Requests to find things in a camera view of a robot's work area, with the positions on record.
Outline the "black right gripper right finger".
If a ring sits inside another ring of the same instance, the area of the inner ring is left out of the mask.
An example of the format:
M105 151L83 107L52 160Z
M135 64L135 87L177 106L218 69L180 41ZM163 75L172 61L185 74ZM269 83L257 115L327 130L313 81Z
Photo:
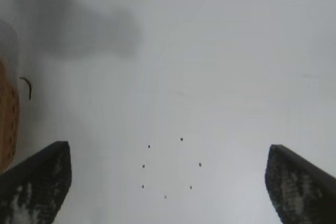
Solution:
M271 145L265 170L282 223L335 223L335 177L283 145Z

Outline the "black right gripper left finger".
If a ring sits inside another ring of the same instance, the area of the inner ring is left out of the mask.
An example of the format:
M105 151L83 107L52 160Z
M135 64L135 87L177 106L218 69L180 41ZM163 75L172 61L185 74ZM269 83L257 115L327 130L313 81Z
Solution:
M48 145L1 174L1 223L53 223L71 182L69 143Z

